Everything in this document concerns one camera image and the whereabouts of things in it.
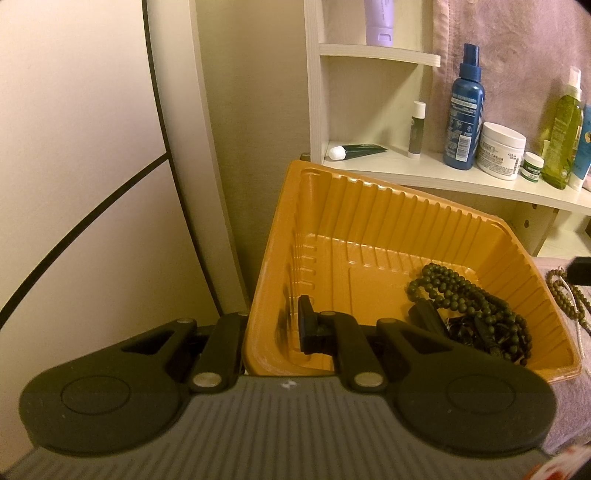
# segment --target gray plastic base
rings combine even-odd
[[[383,398],[349,392],[336,377],[247,376],[195,396],[146,445],[101,458],[36,448],[7,478],[521,480],[546,460],[537,450],[494,460],[447,454],[408,432]]]

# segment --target black clamp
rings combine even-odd
[[[545,439],[556,412],[550,386],[526,368],[450,340],[429,302],[410,312],[421,327],[380,319],[361,328],[345,313],[315,313],[307,296],[298,307],[301,350],[332,355],[346,388],[382,394],[409,430],[436,447],[495,457]],[[362,387],[355,379],[364,372],[387,380]]]
[[[247,319],[233,313],[214,327],[178,319],[41,373],[20,398],[31,441],[68,455],[106,455],[151,440],[191,394],[233,386]]]

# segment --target pink fabric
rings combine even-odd
[[[433,69],[428,126],[431,150],[443,151],[452,83],[464,43],[480,47],[484,120],[525,135],[539,151],[570,66],[582,71],[591,102],[591,15],[576,0],[434,0]]]

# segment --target white shelf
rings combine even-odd
[[[552,229],[538,257],[564,258],[591,256],[591,238],[585,232]]]
[[[415,50],[404,50],[394,47],[373,47],[369,45],[344,45],[321,43],[321,57],[360,57],[364,59],[381,59],[406,61],[431,67],[441,66],[441,57],[431,53]]]
[[[345,143],[330,142],[329,148]],[[575,192],[568,186],[558,190],[542,179],[532,183],[521,176],[514,181],[500,180],[484,173],[477,166],[466,171],[456,170],[445,165],[441,155],[422,153],[419,160],[413,160],[403,153],[388,150],[350,160],[332,161],[326,157],[323,165],[410,187],[500,197],[591,215],[591,192],[587,190]]]

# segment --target beige wall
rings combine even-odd
[[[239,262],[256,286],[291,160],[310,151],[303,0],[193,0]]]

